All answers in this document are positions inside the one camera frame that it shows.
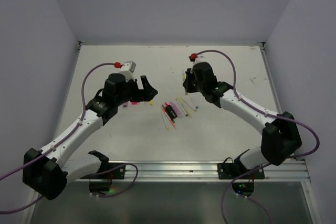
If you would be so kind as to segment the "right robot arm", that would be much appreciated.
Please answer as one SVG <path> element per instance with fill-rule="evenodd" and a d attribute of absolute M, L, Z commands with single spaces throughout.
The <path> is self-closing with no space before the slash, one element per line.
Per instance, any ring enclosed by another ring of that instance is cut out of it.
<path fill-rule="evenodd" d="M 233 86 L 217 80 L 207 62 L 197 63 L 186 70 L 183 87 L 188 93 L 201 93 L 207 102 L 235 114 L 260 133 L 259 147 L 248 149 L 232 163 L 223 165 L 223 171 L 231 177 L 246 178 L 255 167 L 267 163 L 279 166 L 302 146 L 292 114 L 284 112 L 279 119 L 272 118 L 265 108 L 255 103 L 251 106 L 244 104 Z"/>

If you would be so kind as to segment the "orange clear pen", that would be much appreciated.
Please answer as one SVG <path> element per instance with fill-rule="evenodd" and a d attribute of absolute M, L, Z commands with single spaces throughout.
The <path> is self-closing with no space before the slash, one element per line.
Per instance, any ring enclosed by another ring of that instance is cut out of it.
<path fill-rule="evenodd" d="M 163 107 L 162 107 L 162 109 L 163 109 L 163 112 L 165 113 L 167 119 L 169 120 L 170 124 L 173 126 L 174 129 L 176 129 L 176 125 L 175 125 L 175 123 L 173 122 L 173 120 L 169 117 L 169 115 L 168 115 L 166 109 L 164 109 Z"/>

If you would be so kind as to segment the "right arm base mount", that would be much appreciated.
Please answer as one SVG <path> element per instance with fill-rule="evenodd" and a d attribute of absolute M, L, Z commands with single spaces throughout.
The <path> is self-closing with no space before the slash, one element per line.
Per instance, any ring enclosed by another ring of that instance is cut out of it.
<path fill-rule="evenodd" d="M 238 159 L 226 158 L 223 162 L 217 163 L 218 178 L 233 180 L 238 176 L 248 172 L 244 177 L 240 179 L 245 182 L 233 182 L 231 185 L 232 190 L 241 196 L 249 197 L 255 190 L 255 180 L 265 179 L 264 170 L 262 168 L 251 172 L 247 170 Z"/>

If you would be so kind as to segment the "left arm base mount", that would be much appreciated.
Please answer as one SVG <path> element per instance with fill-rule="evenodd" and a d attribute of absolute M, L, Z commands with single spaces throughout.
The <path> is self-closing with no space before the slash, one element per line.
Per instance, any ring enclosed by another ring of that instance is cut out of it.
<path fill-rule="evenodd" d="M 114 180 L 123 180 L 125 175 L 125 165 L 124 163 L 107 163 L 104 168 L 99 169 L 99 173 L 106 172 L 113 169 L 109 173 L 102 175 L 90 174 L 80 179 L 87 180 L 89 182 L 90 193 L 98 196 L 107 196 L 109 194 L 114 194 L 114 190 L 111 188 L 112 182 Z"/>

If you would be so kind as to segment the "lilac highlighter body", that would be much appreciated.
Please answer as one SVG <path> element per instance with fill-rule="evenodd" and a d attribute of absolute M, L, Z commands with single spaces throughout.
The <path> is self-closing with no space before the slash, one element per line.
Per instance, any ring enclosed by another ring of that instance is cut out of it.
<path fill-rule="evenodd" d="M 172 109 L 174 110 L 175 114 L 177 115 L 179 119 L 183 118 L 184 114 L 181 112 L 181 110 L 178 108 L 178 106 L 175 103 L 170 102 L 170 106 L 172 107 Z"/>

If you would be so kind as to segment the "white green marker body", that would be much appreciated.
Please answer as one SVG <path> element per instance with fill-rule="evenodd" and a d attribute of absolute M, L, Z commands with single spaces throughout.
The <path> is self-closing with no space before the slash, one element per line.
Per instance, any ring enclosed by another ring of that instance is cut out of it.
<path fill-rule="evenodd" d="M 182 106 L 181 102 L 180 102 L 178 99 L 176 99 L 176 101 L 177 101 L 177 103 L 178 103 L 180 109 L 182 110 L 182 113 L 183 113 L 185 116 L 188 116 L 188 113 L 187 113 L 187 111 L 184 109 L 184 107 Z"/>

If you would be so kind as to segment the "olive clear pen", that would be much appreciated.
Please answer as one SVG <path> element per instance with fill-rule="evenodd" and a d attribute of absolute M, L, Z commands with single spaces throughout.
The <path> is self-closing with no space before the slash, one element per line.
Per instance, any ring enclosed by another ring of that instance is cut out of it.
<path fill-rule="evenodd" d="M 186 80 L 186 75 L 185 75 L 184 71 L 182 71 L 182 79 L 183 79 L 183 83 L 184 83 L 185 80 Z"/>

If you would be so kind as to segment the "yellow cap clear pen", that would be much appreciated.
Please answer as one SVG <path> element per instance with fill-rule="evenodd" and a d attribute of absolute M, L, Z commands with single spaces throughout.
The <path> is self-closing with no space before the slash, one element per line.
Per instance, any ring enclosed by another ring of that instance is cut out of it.
<path fill-rule="evenodd" d="M 165 128 L 166 128 L 167 130 L 169 130 L 170 128 L 169 128 L 169 125 L 168 125 L 168 120 L 167 120 L 167 118 L 166 118 L 165 111 L 164 111 L 164 109 L 163 109 L 162 106 L 160 107 L 160 109 L 161 109 L 161 112 L 162 112 L 162 118 L 163 118 L 163 121 L 164 121 L 164 124 L 165 124 Z"/>

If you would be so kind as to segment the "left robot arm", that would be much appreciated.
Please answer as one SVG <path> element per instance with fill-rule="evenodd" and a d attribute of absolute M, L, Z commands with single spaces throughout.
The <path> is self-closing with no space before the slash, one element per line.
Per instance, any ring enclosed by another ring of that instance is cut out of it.
<path fill-rule="evenodd" d="M 158 94 L 146 76 L 140 79 L 142 89 L 136 80 L 128 80 L 121 73 L 110 74 L 104 87 L 85 104 L 83 113 L 70 127 L 48 145 L 25 153 L 23 183 L 48 200 L 58 197 L 70 182 L 65 164 L 74 151 L 113 118 L 119 106 L 126 102 L 149 102 Z"/>

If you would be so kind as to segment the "white blue marker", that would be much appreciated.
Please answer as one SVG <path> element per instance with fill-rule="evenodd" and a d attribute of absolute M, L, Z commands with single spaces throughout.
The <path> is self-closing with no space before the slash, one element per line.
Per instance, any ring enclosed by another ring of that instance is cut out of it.
<path fill-rule="evenodd" d="M 198 109 L 198 105 L 197 105 L 196 101 L 194 100 L 194 98 L 193 98 L 193 97 L 190 97 L 190 100 L 191 100 L 191 102 L 193 103 L 195 109 Z"/>

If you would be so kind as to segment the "black pink highlighter body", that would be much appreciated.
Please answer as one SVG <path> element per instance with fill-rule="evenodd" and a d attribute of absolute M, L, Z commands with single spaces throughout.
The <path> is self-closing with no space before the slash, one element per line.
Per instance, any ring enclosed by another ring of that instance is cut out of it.
<path fill-rule="evenodd" d="M 165 102 L 165 107 L 168 110 L 169 114 L 173 117 L 173 119 L 177 118 L 177 115 L 175 114 L 175 112 L 172 109 L 172 107 L 170 106 L 170 104 L 168 104 L 167 102 Z"/>

